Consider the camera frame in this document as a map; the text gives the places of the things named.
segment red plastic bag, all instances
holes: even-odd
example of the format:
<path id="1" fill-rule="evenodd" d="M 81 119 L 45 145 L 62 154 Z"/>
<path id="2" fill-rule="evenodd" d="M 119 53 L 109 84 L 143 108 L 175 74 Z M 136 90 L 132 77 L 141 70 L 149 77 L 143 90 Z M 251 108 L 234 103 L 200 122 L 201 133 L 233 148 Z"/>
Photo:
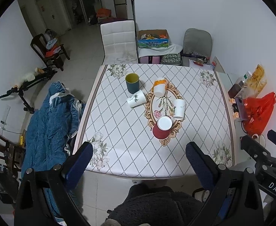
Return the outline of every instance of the red plastic bag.
<path id="1" fill-rule="evenodd" d="M 248 115 L 248 120 L 243 121 L 244 129 L 248 135 L 261 135 L 265 129 L 276 103 L 276 94 L 270 92 L 263 98 L 246 98 L 244 106 Z"/>

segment mug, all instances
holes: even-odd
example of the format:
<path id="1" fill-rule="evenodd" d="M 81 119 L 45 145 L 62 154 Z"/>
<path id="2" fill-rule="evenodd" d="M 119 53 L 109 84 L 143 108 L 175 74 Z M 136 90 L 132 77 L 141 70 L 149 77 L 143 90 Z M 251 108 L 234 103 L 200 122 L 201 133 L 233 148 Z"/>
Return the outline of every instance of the mug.
<path id="1" fill-rule="evenodd" d="M 139 91 L 139 76 L 136 73 L 127 74 L 125 81 L 129 93 L 134 94 Z"/>

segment white leather chair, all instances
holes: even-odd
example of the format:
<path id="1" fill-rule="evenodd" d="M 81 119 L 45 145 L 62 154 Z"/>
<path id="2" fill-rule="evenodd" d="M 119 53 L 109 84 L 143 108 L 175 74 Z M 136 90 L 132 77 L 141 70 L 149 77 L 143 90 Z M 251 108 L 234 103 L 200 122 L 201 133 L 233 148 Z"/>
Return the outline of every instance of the white leather chair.
<path id="1" fill-rule="evenodd" d="M 138 63 L 134 20 L 116 21 L 100 26 L 105 64 Z"/>

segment wall outlet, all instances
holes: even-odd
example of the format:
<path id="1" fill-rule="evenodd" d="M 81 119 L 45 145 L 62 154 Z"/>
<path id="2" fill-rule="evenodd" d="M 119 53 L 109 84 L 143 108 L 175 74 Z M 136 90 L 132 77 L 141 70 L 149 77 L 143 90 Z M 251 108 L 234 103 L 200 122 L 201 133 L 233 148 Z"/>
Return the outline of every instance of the wall outlet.
<path id="1" fill-rule="evenodd" d="M 2 119 L 0 120 L 0 135 L 3 134 L 3 129 L 5 129 L 4 126 L 6 125 L 6 119 L 7 119 L 9 110 L 10 110 L 10 106 L 8 105 L 3 110 L 3 116 L 2 116 Z"/>

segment snack package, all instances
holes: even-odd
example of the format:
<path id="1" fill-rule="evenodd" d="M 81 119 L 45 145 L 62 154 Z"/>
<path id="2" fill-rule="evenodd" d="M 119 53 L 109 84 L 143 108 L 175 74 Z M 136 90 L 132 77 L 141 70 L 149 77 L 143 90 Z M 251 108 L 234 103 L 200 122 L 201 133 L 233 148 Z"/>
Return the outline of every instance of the snack package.
<path id="1" fill-rule="evenodd" d="M 244 91 L 241 94 L 242 98 L 256 98 L 265 87 L 267 81 L 264 73 L 264 68 L 261 65 L 257 65 L 253 75 L 250 79 L 247 79 L 244 84 Z"/>

